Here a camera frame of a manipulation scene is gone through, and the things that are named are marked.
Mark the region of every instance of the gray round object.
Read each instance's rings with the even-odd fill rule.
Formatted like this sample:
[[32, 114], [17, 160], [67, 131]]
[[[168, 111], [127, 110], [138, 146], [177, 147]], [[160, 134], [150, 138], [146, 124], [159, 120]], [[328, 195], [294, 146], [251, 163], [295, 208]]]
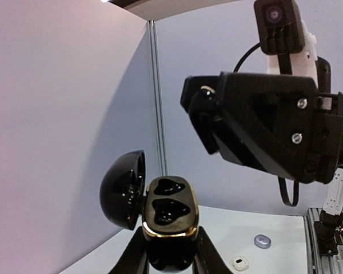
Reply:
[[262, 249], [270, 248], [272, 245], [272, 241], [269, 237], [259, 234], [254, 238], [254, 244]]

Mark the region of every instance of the camera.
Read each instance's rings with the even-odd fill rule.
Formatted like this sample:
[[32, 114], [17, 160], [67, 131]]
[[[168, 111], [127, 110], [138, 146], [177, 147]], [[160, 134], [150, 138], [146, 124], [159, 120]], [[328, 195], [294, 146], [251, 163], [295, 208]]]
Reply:
[[304, 31], [295, 0], [256, 0], [254, 10], [265, 54], [294, 54], [304, 49]]

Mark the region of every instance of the camera lens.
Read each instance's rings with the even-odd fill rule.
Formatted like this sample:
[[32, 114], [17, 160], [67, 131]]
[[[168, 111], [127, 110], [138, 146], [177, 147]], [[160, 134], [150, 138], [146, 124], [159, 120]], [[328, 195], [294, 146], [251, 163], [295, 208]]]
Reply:
[[280, 23], [283, 18], [283, 10], [278, 6], [270, 6], [266, 10], [266, 19], [269, 23]]

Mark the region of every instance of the open charging case lid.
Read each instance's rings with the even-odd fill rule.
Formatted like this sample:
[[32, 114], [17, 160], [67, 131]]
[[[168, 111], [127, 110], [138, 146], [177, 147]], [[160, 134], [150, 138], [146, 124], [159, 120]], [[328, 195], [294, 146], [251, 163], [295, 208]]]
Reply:
[[135, 228], [142, 210], [145, 174], [143, 150], [122, 155], [109, 168], [101, 184], [100, 201], [112, 223], [130, 230]]

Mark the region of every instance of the white table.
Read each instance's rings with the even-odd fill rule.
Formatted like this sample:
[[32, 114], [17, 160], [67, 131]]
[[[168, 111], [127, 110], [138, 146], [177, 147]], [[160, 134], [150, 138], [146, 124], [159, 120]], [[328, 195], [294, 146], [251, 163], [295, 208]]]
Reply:
[[[233, 273], [229, 261], [247, 258], [244, 274], [304, 274], [308, 271], [304, 218], [238, 212], [200, 206], [202, 225]], [[134, 231], [123, 230], [60, 274], [108, 274], [120, 258]], [[253, 243], [258, 234], [271, 238], [272, 247]], [[150, 273], [159, 273], [150, 267]], [[192, 273], [192, 268], [183, 274]]]

